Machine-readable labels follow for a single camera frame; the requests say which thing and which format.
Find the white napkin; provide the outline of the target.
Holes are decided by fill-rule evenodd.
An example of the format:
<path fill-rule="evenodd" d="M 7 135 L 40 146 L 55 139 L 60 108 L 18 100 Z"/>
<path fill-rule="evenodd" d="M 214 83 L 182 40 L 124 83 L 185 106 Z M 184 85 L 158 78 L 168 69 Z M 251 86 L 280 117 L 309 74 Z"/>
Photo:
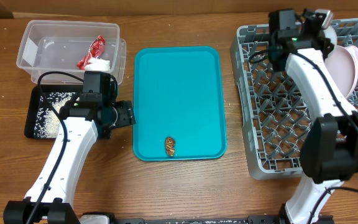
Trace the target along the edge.
<path fill-rule="evenodd" d="M 100 58 L 91 57 L 85 65 L 86 71 L 100 71 L 107 72 L 110 70 L 110 61 Z"/>

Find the grey bowl with rice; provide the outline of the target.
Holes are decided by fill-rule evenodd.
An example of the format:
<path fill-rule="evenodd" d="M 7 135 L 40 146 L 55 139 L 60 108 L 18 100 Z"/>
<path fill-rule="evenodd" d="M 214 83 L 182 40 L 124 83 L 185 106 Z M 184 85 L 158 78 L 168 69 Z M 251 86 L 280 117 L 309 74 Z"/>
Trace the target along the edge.
<path fill-rule="evenodd" d="M 334 46 L 337 46 L 337 34 L 332 26 L 329 26 L 327 29 L 323 30 L 323 33 L 325 38 L 330 39 L 330 42 Z"/>

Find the red snack wrapper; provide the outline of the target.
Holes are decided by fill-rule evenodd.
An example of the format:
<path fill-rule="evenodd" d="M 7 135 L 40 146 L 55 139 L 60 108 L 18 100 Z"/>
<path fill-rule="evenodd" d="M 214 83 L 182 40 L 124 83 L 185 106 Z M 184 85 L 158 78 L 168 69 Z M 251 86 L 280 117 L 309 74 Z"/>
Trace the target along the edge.
<path fill-rule="evenodd" d="M 98 35 L 88 49 L 88 53 L 76 64 L 76 66 L 84 70 L 87 65 L 94 63 L 99 56 L 102 55 L 106 47 L 106 41 L 102 35 Z"/>

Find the pink round plate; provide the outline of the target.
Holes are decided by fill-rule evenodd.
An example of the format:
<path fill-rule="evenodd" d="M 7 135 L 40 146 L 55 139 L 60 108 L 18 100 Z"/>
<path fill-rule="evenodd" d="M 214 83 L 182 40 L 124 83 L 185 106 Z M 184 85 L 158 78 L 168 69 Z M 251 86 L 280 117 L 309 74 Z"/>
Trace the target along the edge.
<path fill-rule="evenodd" d="M 351 53 L 345 47 L 335 46 L 325 59 L 324 64 L 342 95 L 345 98 L 350 97 L 356 86 L 357 78 Z"/>

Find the brown food scrap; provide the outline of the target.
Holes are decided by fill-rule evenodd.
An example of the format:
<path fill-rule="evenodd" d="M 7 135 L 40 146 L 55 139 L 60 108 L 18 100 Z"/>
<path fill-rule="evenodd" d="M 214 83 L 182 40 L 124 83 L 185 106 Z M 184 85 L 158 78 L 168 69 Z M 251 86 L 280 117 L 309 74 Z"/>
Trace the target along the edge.
<path fill-rule="evenodd" d="M 165 151 L 170 157 L 175 155 L 175 143 L 176 142 L 172 137 L 167 137 L 165 139 Z"/>

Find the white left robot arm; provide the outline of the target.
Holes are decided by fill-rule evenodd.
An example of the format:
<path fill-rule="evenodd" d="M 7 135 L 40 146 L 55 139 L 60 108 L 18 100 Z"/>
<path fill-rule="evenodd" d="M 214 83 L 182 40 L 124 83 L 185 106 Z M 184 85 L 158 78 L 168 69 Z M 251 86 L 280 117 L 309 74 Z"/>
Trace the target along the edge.
<path fill-rule="evenodd" d="M 106 72 L 86 71 L 82 91 L 57 111 L 43 91 L 38 91 L 59 120 L 58 134 L 45 165 L 21 201 L 8 201 L 4 223 L 113 223 L 111 213 L 90 212 L 78 217 L 73 200 L 86 157 L 98 139 L 111 137 L 113 129 L 132 126 L 135 116 L 130 101 L 117 101 L 118 83 Z"/>

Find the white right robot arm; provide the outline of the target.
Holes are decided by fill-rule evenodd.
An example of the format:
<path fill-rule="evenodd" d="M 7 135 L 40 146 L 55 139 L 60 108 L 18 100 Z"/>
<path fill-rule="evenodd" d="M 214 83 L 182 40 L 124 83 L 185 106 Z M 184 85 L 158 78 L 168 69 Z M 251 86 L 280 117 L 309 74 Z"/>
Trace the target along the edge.
<path fill-rule="evenodd" d="M 268 60 L 300 90 L 312 126 L 300 151 L 301 181 L 282 206 L 286 223 L 332 223 L 319 212 L 358 173 L 358 111 L 340 92 L 325 61 L 337 50 L 327 30 L 329 10 L 281 9 L 268 15 Z"/>

